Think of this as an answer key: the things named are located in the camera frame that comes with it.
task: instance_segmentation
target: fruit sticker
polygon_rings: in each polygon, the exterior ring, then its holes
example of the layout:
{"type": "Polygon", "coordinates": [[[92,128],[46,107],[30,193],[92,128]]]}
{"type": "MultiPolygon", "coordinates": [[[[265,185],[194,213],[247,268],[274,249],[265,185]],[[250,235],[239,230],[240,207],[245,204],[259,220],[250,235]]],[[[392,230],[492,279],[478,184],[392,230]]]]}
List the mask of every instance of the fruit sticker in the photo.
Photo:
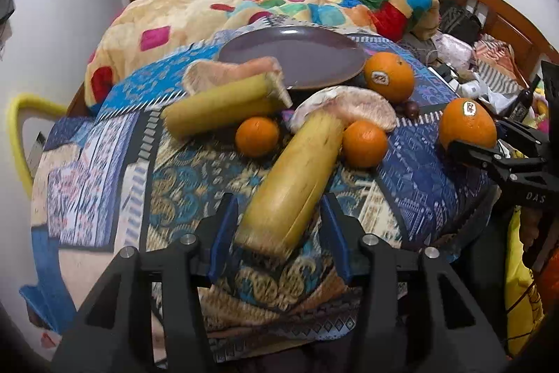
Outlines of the fruit sticker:
{"type": "Polygon", "coordinates": [[[471,100],[466,100],[464,102],[464,116],[475,116],[476,115],[476,104],[471,100]]]}
{"type": "Polygon", "coordinates": [[[390,78],[383,71],[374,71],[371,76],[373,81],[377,84],[388,86],[388,84],[390,83],[390,78]]]}

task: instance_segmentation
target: bottle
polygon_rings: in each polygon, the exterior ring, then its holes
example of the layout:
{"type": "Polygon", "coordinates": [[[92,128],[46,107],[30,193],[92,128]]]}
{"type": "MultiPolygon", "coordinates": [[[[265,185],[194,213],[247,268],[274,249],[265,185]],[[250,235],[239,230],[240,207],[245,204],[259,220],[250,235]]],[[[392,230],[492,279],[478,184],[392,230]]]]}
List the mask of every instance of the bottle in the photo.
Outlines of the bottle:
{"type": "Polygon", "coordinates": [[[509,109],[509,115],[507,116],[510,121],[522,122],[528,110],[532,106],[534,101],[534,91],[540,82],[540,77],[536,75],[530,84],[530,87],[521,91],[516,97],[515,101],[509,109]]]}

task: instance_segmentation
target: plate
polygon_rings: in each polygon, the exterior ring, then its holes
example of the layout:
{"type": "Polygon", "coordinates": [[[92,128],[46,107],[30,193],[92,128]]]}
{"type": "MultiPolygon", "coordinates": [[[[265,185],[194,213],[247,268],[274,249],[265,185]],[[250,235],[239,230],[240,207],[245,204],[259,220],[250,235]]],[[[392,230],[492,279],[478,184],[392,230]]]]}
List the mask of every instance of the plate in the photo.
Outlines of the plate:
{"type": "Polygon", "coordinates": [[[358,75],[367,55],[350,38],[311,26],[282,26],[253,30],[227,42],[220,62],[242,64],[251,59],[278,59],[288,89],[322,89],[358,75]]]}

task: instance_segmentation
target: screw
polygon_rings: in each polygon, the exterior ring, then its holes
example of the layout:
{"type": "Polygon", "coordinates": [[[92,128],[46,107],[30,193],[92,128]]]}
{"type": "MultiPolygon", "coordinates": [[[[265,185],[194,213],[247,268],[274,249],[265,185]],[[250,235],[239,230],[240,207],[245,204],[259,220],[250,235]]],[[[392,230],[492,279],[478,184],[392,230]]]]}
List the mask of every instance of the screw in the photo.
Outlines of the screw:
{"type": "Polygon", "coordinates": [[[181,237],[181,244],[191,245],[196,242],[196,236],[194,234],[188,233],[181,237]]]}
{"type": "Polygon", "coordinates": [[[134,253],[136,253],[136,249],[133,246],[127,245],[124,248],[121,248],[118,253],[123,258],[128,259],[128,258],[131,258],[132,256],[134,256],[134,253]]]}
{"type": "Polygon", "coordinates": [[[365,234],[363,236],[363,244],[365,245],[376,245],[378,244],[378,237],[374,234],[365,234]]]}
{"type": "Polygon", "coordinates": [[[425,250],[423,250],[423,253],[425,253],[425,256],[431,259],[438,258],[441,255],[439,250],[437,250],[434,246],[427,247],[425,250]]]}

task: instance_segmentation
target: backpack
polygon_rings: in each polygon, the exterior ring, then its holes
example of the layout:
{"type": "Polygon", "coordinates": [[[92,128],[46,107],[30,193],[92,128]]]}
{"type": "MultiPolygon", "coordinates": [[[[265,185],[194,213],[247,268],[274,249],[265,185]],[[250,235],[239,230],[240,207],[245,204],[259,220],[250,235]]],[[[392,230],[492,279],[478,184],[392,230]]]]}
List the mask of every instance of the backpack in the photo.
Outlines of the backpack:
{"type": "Polygon", "coordinates": [[[482,29],[479,18],[455,0],[440,0],[441,23],[439,30],[462,42],[473,45],[482,29]]]}

